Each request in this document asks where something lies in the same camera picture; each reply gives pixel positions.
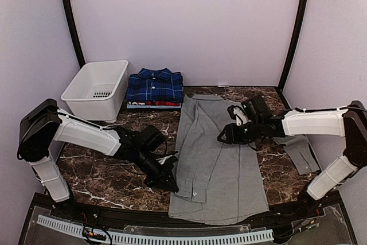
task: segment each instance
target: white wall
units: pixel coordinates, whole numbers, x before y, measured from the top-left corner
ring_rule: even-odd
[[[284,94],[293,107],[336,107],[358,99],[367,107],[367,0],[308,0]],[[344,139],[311,137],[323,168]],[[367,169],[341,187],[359,244],[367,244]]]
[[[87,61],[181,71],[186,85],[277,85],[299,0],[72,0]]]
[[[60,95],[77,70],[61,0],[0,0],[1,244],[18,244],[33,194],[42,191],[16,158],[20,120],[47,98],[65,107]]]

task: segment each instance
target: folded shirt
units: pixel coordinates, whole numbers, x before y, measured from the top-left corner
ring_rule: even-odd
[[[127,102],[130,105],[136,106],[180,106],[180,103],[165,102],[165,101],[150,101],[150,102]]]
[[[167,68],[148,70],[143,68],[128,80],[126,101],[128,102],[182,102],[183,79],[180,72],[172,73]]]

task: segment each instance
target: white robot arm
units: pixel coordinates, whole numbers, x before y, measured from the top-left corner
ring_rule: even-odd
[[[175,156],[160,164],[152,154],[166,142],[164,135],[154,126],[141,132],[123,127],[102,127],[67,113],[57,107],[55,100],[48,99],[23,118],[19,137],[18,159],[32,166],[57,203],[68,200],[71,195],[49,152],[52,140],[73,143],[133,162],[146,173],[146,185],[178,191],[171,172],[177,161]]]
[[[359,101],[353,101],[346,107],[324,110],[296,108],[277,115],[272,114],[261,96],[248,99],[241,105],[249,122],[240,126],[235,123],[225,126],[218,141],[248,144],[262,137],[301,134],[346,138],[346,149],[300,192],[299,216],[306,216],[308,210],[318,204],[329,191],[367,166],[367,110]],[[231,114],[233,109],[228,108],[231,118],[235,117]]]

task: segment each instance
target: blue plaid shirt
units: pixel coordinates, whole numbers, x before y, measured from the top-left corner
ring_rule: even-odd
[[[184,98],[183,90],[180,72],[172,73],[167,68],[156,71],[143,68],[138,74],[130,75],[126,101],[164,100],[167,102],[182,102]]]

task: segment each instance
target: black frame pole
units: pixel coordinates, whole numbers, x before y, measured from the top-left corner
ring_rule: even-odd
[[[283,91],[284,86],[286,85],[286,82],[288,79],[289,72],[291,70],[294,54],[297,48],[300,30],[302,27],[304,11],[306,10],[306,3],[307,3],[307,0],[299,0],[299,3],[298,3],[297,16],[296,16],[296,20],[294,23],[291,43],[289,45],[286,62],[284,63],[283,72],[282,72],[282,75],[280,77],[279,84],[278,84],[278,89],[280,89],[280,91]]]
[[[67,21],[68,21],[71,40],[72,40],[73,45],[74,45],[76,58],[78,59],[79,66],[81,68],[81,67],[83,67],[83,65],[85,65],[85,59],[84,59],[83,51],[81,49],[79,36],[78,36],[77,29],[76,29],[75,21],[74,21],[71,2],[70,2],[70,0],[63,0],[63,4],[64,4],[65,15],[66,15]]]

